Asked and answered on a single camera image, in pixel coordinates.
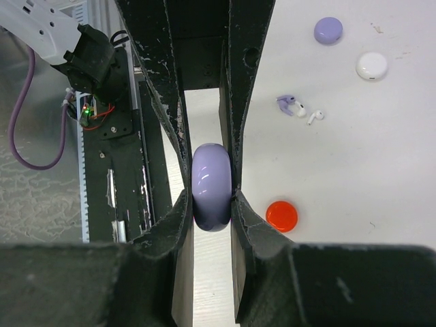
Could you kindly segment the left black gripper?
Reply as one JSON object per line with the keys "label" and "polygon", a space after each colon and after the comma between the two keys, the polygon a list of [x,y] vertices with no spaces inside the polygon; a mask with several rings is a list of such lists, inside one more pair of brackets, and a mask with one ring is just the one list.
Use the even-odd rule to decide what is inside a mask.
{"label": "left black gripper", "polygon": [[275,1],[116,2],[139,60],[153,109],[191,188],[191,145],[184,91],[218,89],[232,193],[241,189],[243,135]]}

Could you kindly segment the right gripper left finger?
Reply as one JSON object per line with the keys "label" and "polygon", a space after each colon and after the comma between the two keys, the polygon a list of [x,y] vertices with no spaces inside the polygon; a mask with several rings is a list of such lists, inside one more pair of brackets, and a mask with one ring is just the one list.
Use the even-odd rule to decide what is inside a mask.
{"label": "right gripper left finger", "polygon": [[130,243],[3,245],[2,326],[175,326],[191,197]]}

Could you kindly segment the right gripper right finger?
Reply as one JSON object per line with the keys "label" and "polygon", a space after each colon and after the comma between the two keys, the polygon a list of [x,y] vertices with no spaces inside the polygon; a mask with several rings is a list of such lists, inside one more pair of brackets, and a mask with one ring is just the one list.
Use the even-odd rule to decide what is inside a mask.
{"label": "right gripper right finger", "polygon": [[414,245],[294,243],[241,191],[231,202],[241,326],[434,326],[435,252]]}

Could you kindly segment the red earbud charging case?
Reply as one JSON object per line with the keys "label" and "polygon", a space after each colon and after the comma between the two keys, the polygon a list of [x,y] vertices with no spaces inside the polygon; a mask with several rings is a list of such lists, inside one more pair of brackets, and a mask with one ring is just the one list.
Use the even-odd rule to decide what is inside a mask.
{"label": "red earbud charging case", "polygon": [[290,232],[298,223],[298,211],[287,201],[275,201],[266,209],[266,221],[282,233]]}

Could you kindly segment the white earbud charging case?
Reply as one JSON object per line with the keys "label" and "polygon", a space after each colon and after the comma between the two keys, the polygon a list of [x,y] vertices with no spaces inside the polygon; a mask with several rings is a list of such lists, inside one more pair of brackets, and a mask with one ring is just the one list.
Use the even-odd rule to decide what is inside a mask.
{"label": "white earbud charging case", "polygon": [[387,58],[378,52],[365,52],[356,62],[356,73],[365,80],[379,80],[388,71]]}

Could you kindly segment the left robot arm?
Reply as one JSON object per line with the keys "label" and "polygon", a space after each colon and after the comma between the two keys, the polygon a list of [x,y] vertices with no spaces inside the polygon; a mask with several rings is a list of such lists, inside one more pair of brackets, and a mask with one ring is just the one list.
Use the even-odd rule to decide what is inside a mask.
{"label": "left robot arm", "polygon": [[[217,72],[223,145],[232,190],[242,185],[243,130],[273,1],[117,1],[144,74],[157,118],[187,173],[184,90],[203,89],[200,64]],[[100,30],[82,25],[47,1],[2,1],[1,26],[67,76],[71,86],[114,104],[127,93],[115,47]]]}

